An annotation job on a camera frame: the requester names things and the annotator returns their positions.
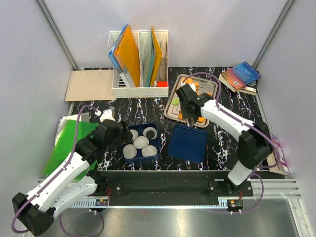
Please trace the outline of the black round cookie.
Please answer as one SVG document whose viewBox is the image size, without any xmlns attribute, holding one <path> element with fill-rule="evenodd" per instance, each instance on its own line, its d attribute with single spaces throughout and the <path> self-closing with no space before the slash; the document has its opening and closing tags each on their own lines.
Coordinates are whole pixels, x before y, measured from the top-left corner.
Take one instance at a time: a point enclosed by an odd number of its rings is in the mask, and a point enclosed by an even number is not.
<svg viewBox="0 0 316 237">
<path fill-rule="evenodd" d="M 154 138 L 155 133 L 154 133 L 152 130 L 150 130 L 150 131 L 148 131 L 148 132 L 146 133 L 146 135 L 147 135 L 148 138 Z"/>
</svg>

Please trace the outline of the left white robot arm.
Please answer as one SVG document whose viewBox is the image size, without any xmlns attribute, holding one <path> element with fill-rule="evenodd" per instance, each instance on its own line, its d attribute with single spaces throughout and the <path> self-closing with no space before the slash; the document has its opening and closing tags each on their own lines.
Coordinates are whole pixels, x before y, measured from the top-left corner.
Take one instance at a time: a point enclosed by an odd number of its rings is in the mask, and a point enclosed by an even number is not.
<svg viewBox="0 0 316 237">
<path fill-rule="evenodd" d="M 38 237 L 46 232 L 55 218 L 72 204 L 88 195 L 109 194 L 107 178 L 90 166 L 100 160 L 105 151 L 131 143 L 132 133 L 125 121 L 117 122 L 111 114 L 101 116 L 100 124 L 75 145 L 63 161 L 44 181 L 27 194 L 17 193 L 13 199 L 14 218 L 27 232 Z"/>
</svg>

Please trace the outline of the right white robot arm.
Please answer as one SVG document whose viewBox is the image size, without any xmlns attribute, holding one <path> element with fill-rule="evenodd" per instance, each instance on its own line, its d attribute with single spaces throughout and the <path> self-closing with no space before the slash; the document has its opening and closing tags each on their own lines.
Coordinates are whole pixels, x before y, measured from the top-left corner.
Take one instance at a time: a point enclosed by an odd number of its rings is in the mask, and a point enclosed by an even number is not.
<svg viewBox="0 0 316 237">
<path fill-rule="evenodd" d="M 253 122 L 228 110 L 208 93 L 198 95 L 189 84 L 176 90 L 183 118 L 196 122 L 203 117 L 227 131 L 238 142 L 237 162 L 228 174 L 224 190 L 235 196 L 242 183 L 273 151 L 268 126 Z"/>
</svg>

